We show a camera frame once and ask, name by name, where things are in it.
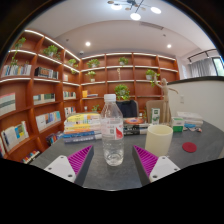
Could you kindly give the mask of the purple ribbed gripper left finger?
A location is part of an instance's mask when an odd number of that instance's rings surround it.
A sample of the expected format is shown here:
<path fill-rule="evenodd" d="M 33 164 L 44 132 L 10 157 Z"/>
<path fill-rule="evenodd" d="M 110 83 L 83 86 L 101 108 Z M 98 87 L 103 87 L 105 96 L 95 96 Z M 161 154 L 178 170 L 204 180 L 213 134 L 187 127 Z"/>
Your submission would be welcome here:
<path fill-rule="evenodd" d="M 60 155 L 45 168 L 45 171 L 82 186 L 93 155 L 94 147 L 90 145 L 69 156 Z"/>

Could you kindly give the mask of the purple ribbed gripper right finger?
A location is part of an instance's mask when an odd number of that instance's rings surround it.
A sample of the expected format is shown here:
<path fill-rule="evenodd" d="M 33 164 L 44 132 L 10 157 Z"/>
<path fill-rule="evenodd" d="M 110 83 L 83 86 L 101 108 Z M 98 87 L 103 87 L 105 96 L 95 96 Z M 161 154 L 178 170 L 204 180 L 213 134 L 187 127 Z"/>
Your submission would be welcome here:
<path fill-rule="evenodd" d="M 143 186 L 180 170 L 168 157 L 157 157 L 136 145 L 133 146 L 132 155 Z"/>

